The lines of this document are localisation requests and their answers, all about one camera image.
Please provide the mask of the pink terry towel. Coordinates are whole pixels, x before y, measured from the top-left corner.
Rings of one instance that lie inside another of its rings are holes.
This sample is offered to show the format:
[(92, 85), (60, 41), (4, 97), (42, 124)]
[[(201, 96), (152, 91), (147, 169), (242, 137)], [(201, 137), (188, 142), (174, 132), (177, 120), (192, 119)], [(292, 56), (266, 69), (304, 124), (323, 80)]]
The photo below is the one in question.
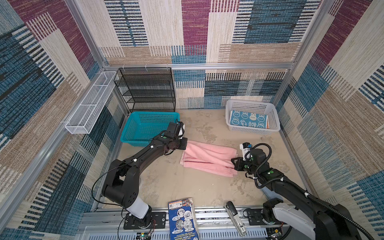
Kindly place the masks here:
[(231, 178), (238, 174), (231, 162), (237, 156), (234, 148), (188, 141), (180, 164), (185, 168)]

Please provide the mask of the blue bunny pattern towel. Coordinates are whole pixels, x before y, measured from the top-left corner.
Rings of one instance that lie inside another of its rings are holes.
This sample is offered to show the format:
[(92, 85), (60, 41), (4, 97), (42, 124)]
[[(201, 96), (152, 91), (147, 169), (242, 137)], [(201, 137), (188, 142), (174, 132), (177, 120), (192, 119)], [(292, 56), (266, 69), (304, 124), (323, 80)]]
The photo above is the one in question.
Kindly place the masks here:
[(251, 127), (259, 129), (269, 128), (269, 120), (267, 115), (244, 111), (231, 111), (229, 123), (233, 126)]

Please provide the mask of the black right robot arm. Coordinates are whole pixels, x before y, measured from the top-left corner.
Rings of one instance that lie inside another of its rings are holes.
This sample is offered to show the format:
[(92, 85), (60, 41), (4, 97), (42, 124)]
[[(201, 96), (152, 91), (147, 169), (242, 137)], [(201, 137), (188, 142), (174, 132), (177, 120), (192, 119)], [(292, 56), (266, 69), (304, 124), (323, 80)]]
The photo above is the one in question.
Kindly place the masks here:
[(359, 240), (361, 235), (372, 240), (373, 236), (355, 222), (347, 208), (323, 201), (281, 171), (270, 167), (272, 151), (266, 154), (258, 145), (239, 158), (231, 160), (234, 169), (245, 172), (258, 189), (267, 188), (291, 202), (291, 208), (274, 198), (264, 204), (264, 221), (284, 222), (312, 240)]

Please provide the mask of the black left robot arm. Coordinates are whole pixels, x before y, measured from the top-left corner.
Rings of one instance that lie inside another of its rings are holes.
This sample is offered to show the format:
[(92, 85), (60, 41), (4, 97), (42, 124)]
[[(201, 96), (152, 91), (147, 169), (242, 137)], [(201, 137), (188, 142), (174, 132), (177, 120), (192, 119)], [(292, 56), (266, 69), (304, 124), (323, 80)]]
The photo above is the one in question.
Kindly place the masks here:
[(144, 228), (154, 223), (152, 208), (139, 197), (140, 175), (156, 159), (185, 150), (183, 122), (169, 123), (165, 131), (152, 138), (150, 143), (135, 155), (123, 161), (114, 160), (106, 174), (102, 195), (128, 212), (134, 225)]

